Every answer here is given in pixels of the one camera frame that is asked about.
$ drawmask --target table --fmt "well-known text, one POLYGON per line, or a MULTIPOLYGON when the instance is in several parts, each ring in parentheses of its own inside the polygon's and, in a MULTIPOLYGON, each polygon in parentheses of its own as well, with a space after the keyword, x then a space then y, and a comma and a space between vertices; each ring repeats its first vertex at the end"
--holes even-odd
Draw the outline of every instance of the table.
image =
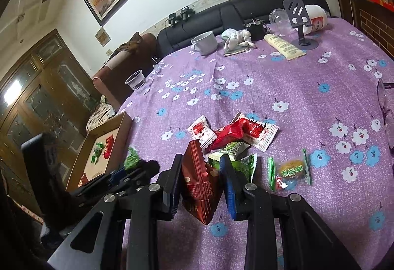
MULTIPOLYGON (((329 19, 312 37, 319 47, 291 61, 264 40, 231 57, 223 57, 220 38, 206 57, 179 50, 150 74, 150 91, 130 96, 120 112, 134 118, 130 144, 161 170, 185 152, 186 129, 200 115, 213 129, 238 111, 274 122, 279 132, 268 150, 248 150, 259 156, 253 181, 269 190, 267 158, 288 160, 306 148, 313 185, 288 190, 305 198, 362 269, 371 269, 394 239, 393 158, 376 95, 379 77, 394 82, 394 62, 343 19, 329 19)), ((208 226, 180 203, 172 222, 158 224, 160 269, 243 269, 246 234, 247 222, 231 220, 224 195, 208 226)), ((280 242, 277 248, 281 268, 280 242)))

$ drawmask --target black sofa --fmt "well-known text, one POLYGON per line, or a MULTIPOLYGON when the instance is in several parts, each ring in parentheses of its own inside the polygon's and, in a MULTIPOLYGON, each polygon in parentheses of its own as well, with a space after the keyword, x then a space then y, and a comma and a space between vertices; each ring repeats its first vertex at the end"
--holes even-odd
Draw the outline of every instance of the black sofa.
MULTIPOLYGON (((326 0, 303 1, 305 5, 317 4, 330 12, 326 0)), ((191 39, 207 31, 219 35, 230 28, 242 30, 252 17, 268 24, 270 12, 277 8, 283 9, 283 0, 230 0, 196 13, 186 22, 179 21, 174 27, 167 24, 157 35, 159 57, 192 45, 191 39)))

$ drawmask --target brown armchair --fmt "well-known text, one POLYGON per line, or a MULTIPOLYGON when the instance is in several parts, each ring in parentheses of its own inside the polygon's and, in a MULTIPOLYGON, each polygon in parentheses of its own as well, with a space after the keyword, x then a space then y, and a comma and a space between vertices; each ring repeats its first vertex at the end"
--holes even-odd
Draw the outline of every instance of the brown armchair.
POLYGON ((140 36, 136 32, 131 40, 122 44, 108 62, 93 76, 98 92, 107 97, 115 110, 133 93, 125 81, 134 72, 142 70, 146 76, 153 69, 152 57, 156 55, 157 40, 152 33, 140 36))

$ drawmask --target mug handle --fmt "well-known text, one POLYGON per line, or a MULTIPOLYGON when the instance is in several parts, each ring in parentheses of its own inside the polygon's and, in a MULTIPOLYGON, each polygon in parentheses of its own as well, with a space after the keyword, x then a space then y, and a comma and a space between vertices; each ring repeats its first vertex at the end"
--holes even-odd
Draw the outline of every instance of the mug handle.
POLYGON ((200 52, 200 51, 201 51, 201 49, 199 48, 198 43, 193 43, 192 49, 193 49, 194 51, 197 51, 197 52, 200 52))

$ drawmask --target white mug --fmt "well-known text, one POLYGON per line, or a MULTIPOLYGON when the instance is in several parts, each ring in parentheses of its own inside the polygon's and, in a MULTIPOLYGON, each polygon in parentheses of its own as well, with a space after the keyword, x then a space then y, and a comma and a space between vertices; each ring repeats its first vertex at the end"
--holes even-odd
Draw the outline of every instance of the white mug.
POLYGON ((207 55, 217 49, 217 41, 212 31, 205 32, 192 39, 192 49, 201 55, 207 55))

